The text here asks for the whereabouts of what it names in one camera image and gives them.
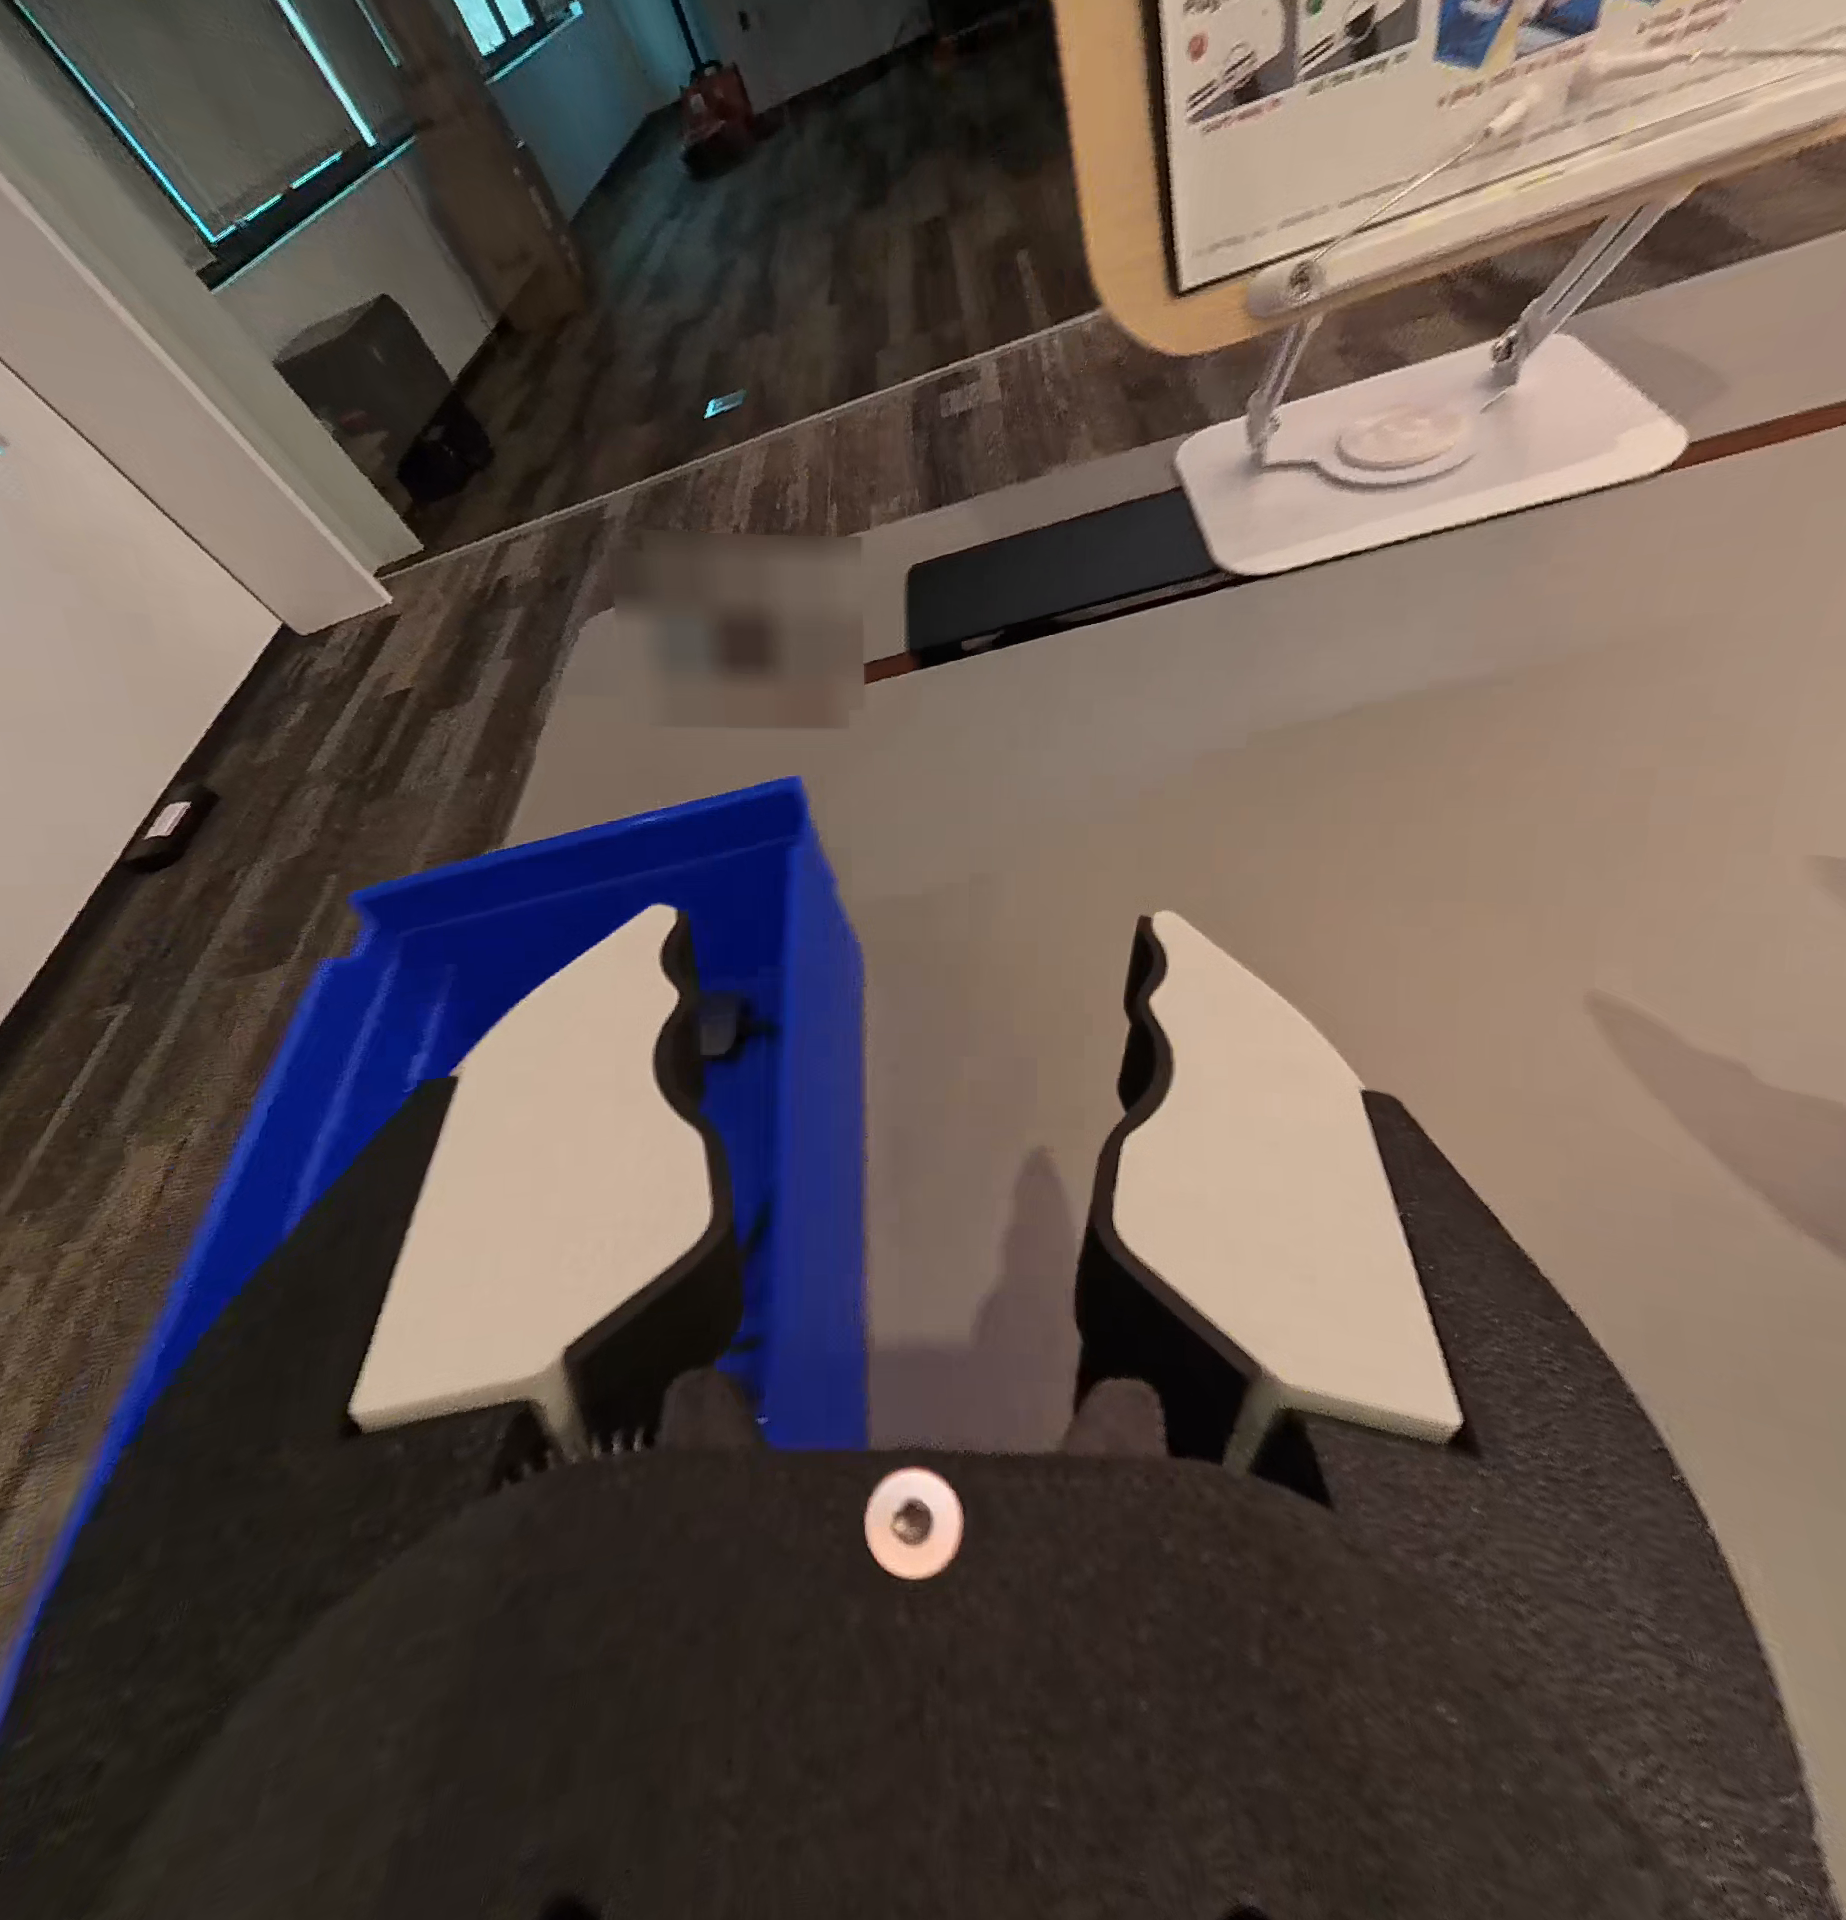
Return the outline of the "red object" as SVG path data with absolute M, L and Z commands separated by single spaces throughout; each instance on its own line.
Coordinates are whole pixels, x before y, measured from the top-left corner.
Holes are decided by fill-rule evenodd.
M 754 141 L 754 115 L 735 66 L 707 61 L 692 69 L 680 97 L 682 156 L 695 174 L 715 172 Z

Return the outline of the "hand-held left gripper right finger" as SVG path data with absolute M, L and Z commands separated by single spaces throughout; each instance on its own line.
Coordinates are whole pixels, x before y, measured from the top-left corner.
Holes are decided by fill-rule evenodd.
M 1465 1412 L 1368 1090 L 1173 912 L 1134 929 L 1119 1117 L 1073 1279 L 1071 1437 L 1255 1468 L 1294 1424 L 1450 1450 Z

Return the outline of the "black device on floor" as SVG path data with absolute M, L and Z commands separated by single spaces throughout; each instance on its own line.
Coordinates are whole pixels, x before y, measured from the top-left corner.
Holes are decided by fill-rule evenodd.
M 216 806 L 218 794 L 205 783 L 187 780 L 172 786 L 126 843 L 118 868 L 132 874 L 166 871 L 190 851 Z

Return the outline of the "dark glass window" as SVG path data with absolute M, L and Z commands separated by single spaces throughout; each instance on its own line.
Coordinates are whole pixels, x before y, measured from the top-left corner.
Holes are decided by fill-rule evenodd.
M 416 112 L 407 5 L 3 2 L 96 153 L 225 286 L 400 156 Z

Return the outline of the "dark cabinet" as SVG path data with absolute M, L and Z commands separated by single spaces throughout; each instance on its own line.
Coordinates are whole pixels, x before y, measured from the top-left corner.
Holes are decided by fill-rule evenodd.
M 447 499 L 494 461 L 454 377 L 386 295 L 299 330 L 274 370 L 394 506 Z

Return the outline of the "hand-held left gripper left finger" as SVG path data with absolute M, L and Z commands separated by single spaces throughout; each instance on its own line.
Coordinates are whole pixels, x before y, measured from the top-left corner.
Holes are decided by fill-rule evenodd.
M 570 1459 L 626 1451 L 744 1316 L 689 915 L 657 903 L 579 951 L 446 1094 L 351 1422 L 524 1404 Z

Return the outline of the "wooden document stand white base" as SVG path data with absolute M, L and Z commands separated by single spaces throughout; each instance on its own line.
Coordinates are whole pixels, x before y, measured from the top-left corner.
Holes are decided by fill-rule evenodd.
M 1672 468 L 1685 427 L 1564 326 L 1696 186 L 1846 137 L 1846 118 L 1825 123 L 1371 274 L 1325 273 L 1317 254 L 1279 276 L 1181 295 L 1167 230 L 1155 5 L 1053 6 L 1087 268 L 1109 317 L 1158 355 L 1268 343 L 1243 414 L 1190 436 L 1175 457 L 1212 561 L 1245 582 Z M 1323 319 L 1584 224 L 1580 250 L 1494 342 L 1290 399 Z

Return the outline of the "printed instruction sheet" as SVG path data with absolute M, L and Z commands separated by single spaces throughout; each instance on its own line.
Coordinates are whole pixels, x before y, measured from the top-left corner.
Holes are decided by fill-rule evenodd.
M 1846 118 L 1846 5 L 1155 5 L 1175 289 L 1413 266 Z

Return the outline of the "blue plastic bin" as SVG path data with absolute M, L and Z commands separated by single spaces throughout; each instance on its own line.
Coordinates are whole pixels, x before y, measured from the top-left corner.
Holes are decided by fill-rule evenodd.
M 76 1531 L 225 1304 L 421 1080 L 635 912 L 689 915 L 699 976 L 770 1033 L 707 1075 L 740 1229 L 761 1227 L 731 1370 L 780 1450 L 866 1438 L 863 961 L 800 780 L 782 779 L 397 876 L 351 899 L 245 1117 L 0 1666 L 0 1747 Z

